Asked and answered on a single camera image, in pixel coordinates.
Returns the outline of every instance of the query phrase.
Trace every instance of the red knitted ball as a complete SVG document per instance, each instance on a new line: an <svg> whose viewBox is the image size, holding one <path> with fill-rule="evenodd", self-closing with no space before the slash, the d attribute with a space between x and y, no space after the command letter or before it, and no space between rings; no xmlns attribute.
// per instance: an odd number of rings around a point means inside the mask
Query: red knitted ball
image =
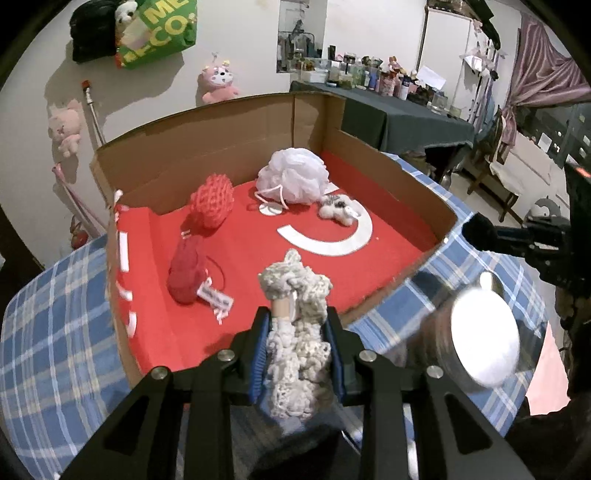
<svg viewBox="0 0 591 480"><path fill-rule="evenodd" d="M218 228L232 211L234 189L225 175L213 174L191 195L190 217L196 225Z"/></svg>
<svg viewBox="0 0 591 480"><path fill-rule="evenodd" d="M178 303L190 305L197 300L197 289L207 279L205 259L200 236L188 236L178 243L166 282L168 292Z"/></svg>

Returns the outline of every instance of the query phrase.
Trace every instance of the white yarn skein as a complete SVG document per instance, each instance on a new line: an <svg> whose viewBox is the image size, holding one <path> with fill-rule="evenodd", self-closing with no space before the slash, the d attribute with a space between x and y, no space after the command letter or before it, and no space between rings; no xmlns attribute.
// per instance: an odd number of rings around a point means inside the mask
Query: white yarn skein
<svg viewBox="0 0 591 480"><path fill-rule="evenodd" d="M265 297L279 300L296 293L296 320L273 318L267 337L271 362L271 415L306 419L332 402L329 384L330 344L322 341L326 296L332 284L324 275L304 267L300 254L290 249L283 262L259 275Z"/></svg>

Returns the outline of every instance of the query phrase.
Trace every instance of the cardboard box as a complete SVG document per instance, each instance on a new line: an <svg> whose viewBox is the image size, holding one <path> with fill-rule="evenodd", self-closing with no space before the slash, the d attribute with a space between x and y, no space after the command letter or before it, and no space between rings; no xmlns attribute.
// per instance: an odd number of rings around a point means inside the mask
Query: cardboard box
<svg viewBox="0 0 591 480"><path fill-rule="evenodd" d="M278 150L303 147L318 155L328 152L339 157L360 175L359 179L341 178L335 182L337 185L347 191L355 190L356 185L363 183L360 179L364 180L374 186L375 192L392 196L409 207L436 238L432 248L406 265L387 285L361 304L342 312L343 323L348 324L378 305L422 265L457 218L444 201L396 162L339 130L344 106L342 98L317 92L263 95L209 105L152 122L109 142L98 149L91 169L109 205L113 205L114 193L120 189L124 192L120 200L123 204L149 207L164 215L183 207L190 194L212 173L226 173L235 186L255 180L259 170ZM358 193L356 198L363 205L371 203L379 207L372 200L374 194ZM398 225L397 229L403 231L404 225ZM118 242L112 217L108 290L119 353L128 379L135 385L141 373L131 354L120 314L115 284L118 268Z"/></svg>

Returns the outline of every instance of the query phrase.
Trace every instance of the red fabric lining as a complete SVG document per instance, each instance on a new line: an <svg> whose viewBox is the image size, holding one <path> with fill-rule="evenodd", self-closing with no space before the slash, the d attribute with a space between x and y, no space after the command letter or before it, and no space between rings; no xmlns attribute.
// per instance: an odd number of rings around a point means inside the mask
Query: red fabric lining
<svg viewBox="0 0 591 480"><path fill-rule="evenodd" d="M344 312L388 284L437 240L406 205L337 157L325 154L323 158L331 181L357 198L373 222L369 243L345 257L300 251L304 265L331 279L334 288L328 301ZM146 207L120 209L117 227L128 233L129 272L119 273L119 282L134 296L131 302L120 302L122 314L137 313L137 329L130 346L142 372L156 365L166 365L173 371L198 365L219 349L227 348L235 333L250 328L256 308L268 304L256 275L282 260L293 247L279 236L277 228L289 224L322 241L343 240L357 228L356 223L344 227L321 220L317 205L293 205L282 215L264 216L258 211L254 184L234 188L233 211L215 233L204 239L206 267L213 287L235 299L222 325L218 325L209 305L201 301L179 305L166 288L170 262L189 208L162 216ZM372 210L380 212L383 219Z"/></svg>

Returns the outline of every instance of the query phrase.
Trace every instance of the pink curtain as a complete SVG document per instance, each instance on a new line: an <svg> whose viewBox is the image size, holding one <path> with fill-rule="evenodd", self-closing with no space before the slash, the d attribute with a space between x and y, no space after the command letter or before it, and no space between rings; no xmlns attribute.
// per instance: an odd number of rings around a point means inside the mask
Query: pink curtain
<svg viewBox="0 0 591 480"><path fill-rule="evenodd" d="M519 51L509 99L503 110L507 120L503 142L515 145L515 107L555 106L587 100L591 100L591 87L575 61L556 51L542 23L521 14Z"/></svg>

